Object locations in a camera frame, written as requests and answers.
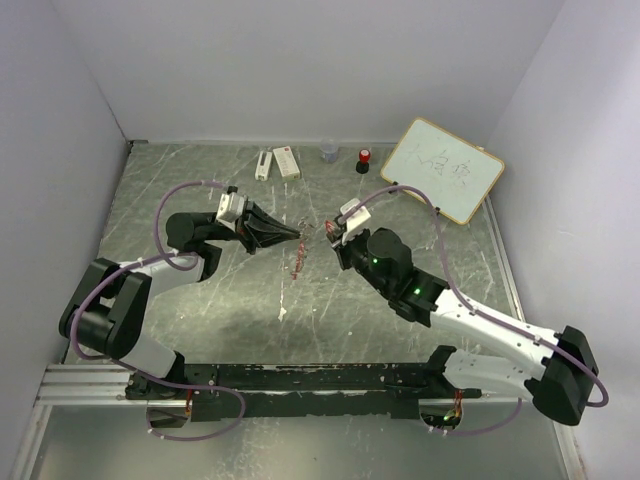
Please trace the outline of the red handled metal key holder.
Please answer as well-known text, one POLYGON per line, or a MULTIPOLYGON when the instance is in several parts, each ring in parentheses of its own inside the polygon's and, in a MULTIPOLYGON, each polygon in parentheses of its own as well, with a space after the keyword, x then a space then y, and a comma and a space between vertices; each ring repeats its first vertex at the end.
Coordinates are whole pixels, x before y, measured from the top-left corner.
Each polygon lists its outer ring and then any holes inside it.
POLYGON ((301 220, 298 224, 300 237, 299 237, 299 245, 296 253, 295 266, 291 272, 291 278, 293 280, 297 280, 305 263, 305 259, 307 257, 307 243, 314 231, 314 225, 307 222, 306 220, 301 220))

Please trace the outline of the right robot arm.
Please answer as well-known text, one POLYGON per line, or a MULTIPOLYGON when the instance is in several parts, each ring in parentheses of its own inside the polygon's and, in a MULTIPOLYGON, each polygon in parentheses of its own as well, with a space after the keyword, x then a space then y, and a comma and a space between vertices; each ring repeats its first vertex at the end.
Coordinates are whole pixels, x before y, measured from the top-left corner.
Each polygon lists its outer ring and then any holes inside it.
POLYGON ((393 231, 363 230, 328 237, 342 269, 355 270, 400 318, 450 330, 491 351, 485 360, 450 354, 424 374, 426 390, 443 398, 457 389, 508 393, 533 404, 547 418, 576 426, 589 407, 598 367, 586 335, 524 324, 455 291, 447 281, 417 268, 393 231))

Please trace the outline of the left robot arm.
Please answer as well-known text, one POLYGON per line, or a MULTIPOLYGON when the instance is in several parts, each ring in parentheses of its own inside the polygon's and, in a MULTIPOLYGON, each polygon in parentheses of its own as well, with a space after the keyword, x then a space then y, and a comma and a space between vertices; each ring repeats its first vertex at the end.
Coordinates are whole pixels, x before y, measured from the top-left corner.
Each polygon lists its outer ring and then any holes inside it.
POLYGON ((181 395, 187 385, 184 356, 142 332, 151 298, 179 286, 209 279, 222 249, 215 241, 237 241, 247 253, 300 238, 301 233, 240 200, 237 208, 215 212, 179 212, 165 226, 170 266, 162 257, 117 263, 99 258, 90 263, 59 321, 59 333, 72 345, 89 348, 150 375, 150 386, 162 398, 181 395))

